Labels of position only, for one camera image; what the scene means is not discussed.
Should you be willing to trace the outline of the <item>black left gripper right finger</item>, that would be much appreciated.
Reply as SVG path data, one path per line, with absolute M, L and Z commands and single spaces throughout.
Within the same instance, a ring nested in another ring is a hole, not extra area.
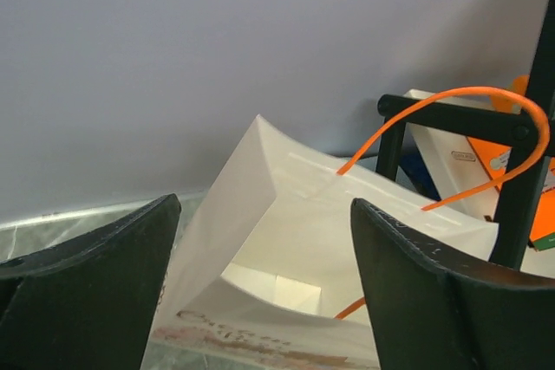
M 553 368 L 551 278 L 468 255 L 361 198 L 350 228 L 381 368 Z

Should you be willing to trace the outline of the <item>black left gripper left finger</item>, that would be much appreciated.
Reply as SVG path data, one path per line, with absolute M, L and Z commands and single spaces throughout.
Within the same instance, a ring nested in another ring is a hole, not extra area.
M 1 367 L 140 368 L 180 213 L 166 195 L 3 262 Z

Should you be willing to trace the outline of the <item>white Cream Bear paper bag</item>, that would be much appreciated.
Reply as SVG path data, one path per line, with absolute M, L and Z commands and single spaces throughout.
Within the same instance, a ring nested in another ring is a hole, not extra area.
M 285 369 L 380 366 L 350 228 L 364 199 L 447 244 L 485 226 L 257 117 L 173 252 L 153 338 Z

